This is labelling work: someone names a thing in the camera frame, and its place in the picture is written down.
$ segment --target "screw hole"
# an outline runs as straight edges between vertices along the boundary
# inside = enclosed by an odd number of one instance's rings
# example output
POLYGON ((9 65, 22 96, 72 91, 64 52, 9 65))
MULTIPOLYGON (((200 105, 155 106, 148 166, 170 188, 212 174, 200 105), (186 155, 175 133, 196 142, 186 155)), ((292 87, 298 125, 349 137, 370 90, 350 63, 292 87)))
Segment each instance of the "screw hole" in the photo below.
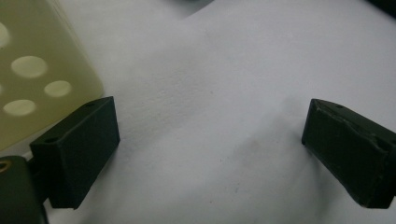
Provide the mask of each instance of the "screw hole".
POLYGON ((11 161, 0 161, 0 173, 6 171, 11 166, 11 161))
POLYGON ((53 137, 53 138, 49 138, 45 141, 45 143, 54 143, 56 141, 58 141, 59 137, 53 137))

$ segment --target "black bracket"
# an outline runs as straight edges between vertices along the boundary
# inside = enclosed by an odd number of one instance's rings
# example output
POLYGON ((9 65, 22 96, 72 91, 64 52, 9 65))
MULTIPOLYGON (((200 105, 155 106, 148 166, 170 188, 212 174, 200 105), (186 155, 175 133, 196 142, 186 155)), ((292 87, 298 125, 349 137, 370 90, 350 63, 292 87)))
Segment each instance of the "black bracket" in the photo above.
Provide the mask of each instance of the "black bracket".
POLYGON ((366 0, 396 19, 396 2, 393 0, 366 0))
POLYGON ((42 203, 77 209, 120 142, 113 97, 89 102, 38 137, 30 161, 0 158, 0 223, 48 223, 42 203))
POLYGON ((396 190, 396 133, 338 104, 313 99, 303 144, 367 208, 389 208, 396 190))

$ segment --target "black plastic block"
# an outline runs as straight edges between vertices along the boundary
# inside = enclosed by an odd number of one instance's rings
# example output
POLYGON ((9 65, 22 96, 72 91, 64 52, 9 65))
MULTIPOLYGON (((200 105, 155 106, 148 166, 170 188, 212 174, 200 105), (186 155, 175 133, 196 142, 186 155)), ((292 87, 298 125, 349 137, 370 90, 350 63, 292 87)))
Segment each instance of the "black plastic block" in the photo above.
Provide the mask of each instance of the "black plastic block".
POLYGON ((83 105, 37 138, 30 147, 52 207, 78 208, 119 142, 113 97, 83 105))
POLYGON ((396 2, 394 0, 366 0, 396 19, 396 2))
POLYGON ((395 133, 342 105, 313 99, 302 142, 361 206, 390 206, 396 190, 395 133))
POLYGON ((25 158, 0 158, 0 223, 48 223, 25 158))

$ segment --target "dark green block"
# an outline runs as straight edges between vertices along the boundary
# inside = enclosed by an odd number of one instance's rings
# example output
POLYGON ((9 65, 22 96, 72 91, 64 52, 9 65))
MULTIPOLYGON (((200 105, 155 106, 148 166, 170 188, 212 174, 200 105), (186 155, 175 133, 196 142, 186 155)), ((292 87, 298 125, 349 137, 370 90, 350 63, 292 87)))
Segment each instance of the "dark green block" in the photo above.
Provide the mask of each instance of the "dark green block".
POLYGON ((0 158, 0 223, 48 223, 23 157, 0 158))
POLYGON ((394 0, 366 0, 396 19, 396 2, 394 0))
POLYGON ((37 138, 30 147, 51 205, 78 208, 119 142, 113 97, 83 105, 37 138))
POLYGON ((361 206, 390 206, 396 190, 395 133, 344 106, 313 99, 302 142, 361 206))

